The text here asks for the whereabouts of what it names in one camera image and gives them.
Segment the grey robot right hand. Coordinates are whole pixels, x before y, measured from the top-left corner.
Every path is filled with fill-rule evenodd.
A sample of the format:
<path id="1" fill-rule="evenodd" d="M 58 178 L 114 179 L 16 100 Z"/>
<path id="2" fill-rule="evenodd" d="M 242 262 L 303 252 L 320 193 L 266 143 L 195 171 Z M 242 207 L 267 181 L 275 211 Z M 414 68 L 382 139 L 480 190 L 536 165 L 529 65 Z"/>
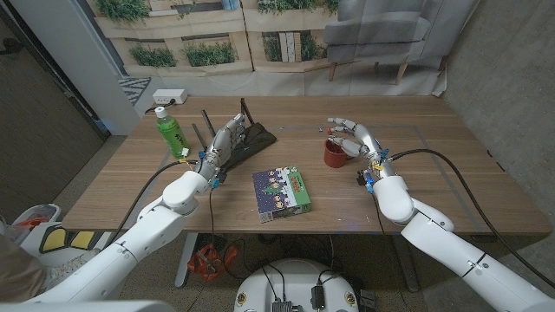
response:
<path id="1" fill-rule="evenodd" d="M 328 131 L 328 140 L 340 146 L 350 157 L 363 157 L 369 170 L 377 179 L 395 176 L 395 169 L 385 160 L 384 150 L 378 140 L 362 123 L 339 117 L 331 117 L 328 122 L 336 124 Z"/>

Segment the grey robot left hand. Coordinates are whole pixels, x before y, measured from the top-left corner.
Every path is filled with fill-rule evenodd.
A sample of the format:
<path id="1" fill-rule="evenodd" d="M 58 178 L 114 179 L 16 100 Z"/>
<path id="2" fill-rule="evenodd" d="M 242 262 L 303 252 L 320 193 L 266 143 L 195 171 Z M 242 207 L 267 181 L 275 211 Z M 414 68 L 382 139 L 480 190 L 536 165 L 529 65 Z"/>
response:
<path id="1" fill-rule="evenodd" d="M 216 171 L 231 157 L 232 150 L 244 139 L 245 116 L 237 114 L 224 127 L 221 127 L 209 144 L 204 157 L 194 168 L 206 180 L 210 180 Z"/>

